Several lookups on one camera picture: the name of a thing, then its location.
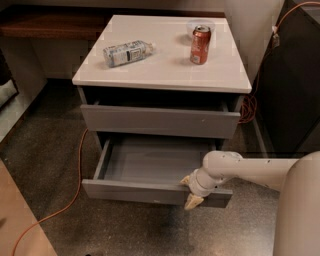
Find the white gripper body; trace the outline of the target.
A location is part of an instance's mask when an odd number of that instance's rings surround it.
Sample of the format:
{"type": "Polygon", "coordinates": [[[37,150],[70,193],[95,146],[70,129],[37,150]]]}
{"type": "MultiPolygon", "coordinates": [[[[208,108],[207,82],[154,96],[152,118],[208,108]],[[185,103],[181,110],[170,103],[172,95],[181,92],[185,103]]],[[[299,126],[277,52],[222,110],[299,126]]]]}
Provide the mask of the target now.
{"type": "Polygon", "coordinates": [[[189,177],[189,189],[198,197],[207,197],[213,193],[217,186],[223,185],[226,177],[211,175],[207,169],[195,169],[189,177]]]}

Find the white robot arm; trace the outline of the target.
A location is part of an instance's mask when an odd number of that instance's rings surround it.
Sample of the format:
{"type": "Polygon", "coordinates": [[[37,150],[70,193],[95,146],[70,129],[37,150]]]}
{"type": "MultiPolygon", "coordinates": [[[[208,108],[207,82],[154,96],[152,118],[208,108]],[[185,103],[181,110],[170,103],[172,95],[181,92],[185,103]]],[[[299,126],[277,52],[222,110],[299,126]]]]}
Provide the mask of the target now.
{"type": "Polygon", "coordinates": [[[210,151],[202,166],[181,180],[190,189],[185,208],[197,207],[235,177],[280,192],[273,256],[320,256],[319,151],[300,159],[249,159],[210,151]]]}

